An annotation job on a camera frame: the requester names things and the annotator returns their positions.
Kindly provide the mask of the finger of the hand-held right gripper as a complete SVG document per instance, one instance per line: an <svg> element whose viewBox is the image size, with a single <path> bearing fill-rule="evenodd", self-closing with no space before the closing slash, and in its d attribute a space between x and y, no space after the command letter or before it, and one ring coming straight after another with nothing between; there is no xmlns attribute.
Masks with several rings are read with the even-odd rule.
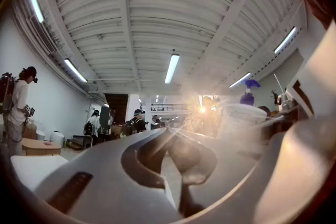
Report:
<svg viewBox="0 0 336 224"><path fill-rule="evenodd" d="M297 122L284 135L254 223L290 223L316 196L335 163L335 116Z"/></svg>
<svg viewBox="0 0 336 224"><path fill-rule="evenodd" d="M335 22L286 91L308 117L335 114Z"/></svg>

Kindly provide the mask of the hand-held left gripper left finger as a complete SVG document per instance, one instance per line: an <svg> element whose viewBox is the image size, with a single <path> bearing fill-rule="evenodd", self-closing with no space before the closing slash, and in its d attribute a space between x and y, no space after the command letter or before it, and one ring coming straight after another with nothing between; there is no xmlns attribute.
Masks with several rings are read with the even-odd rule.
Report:
<svg viewBox="0 0 336 224"><path fill-rule="evenodd" d="M174 223L166 179L142 160L162 129L91 147L46 177L36 195L63 217L82 223Z"/></svg>

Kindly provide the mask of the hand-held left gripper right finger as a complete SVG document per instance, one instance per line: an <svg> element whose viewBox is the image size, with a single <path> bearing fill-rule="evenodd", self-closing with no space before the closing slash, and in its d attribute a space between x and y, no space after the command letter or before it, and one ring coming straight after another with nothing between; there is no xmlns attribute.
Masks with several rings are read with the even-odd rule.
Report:
<svg viewBox="0 0 336 224"><path fill-rule="evenodd" d="M274 135L261 153L252 145L169 130L170 152L181 173L178 218L168 223L256 223L284 134Z"/></svg>

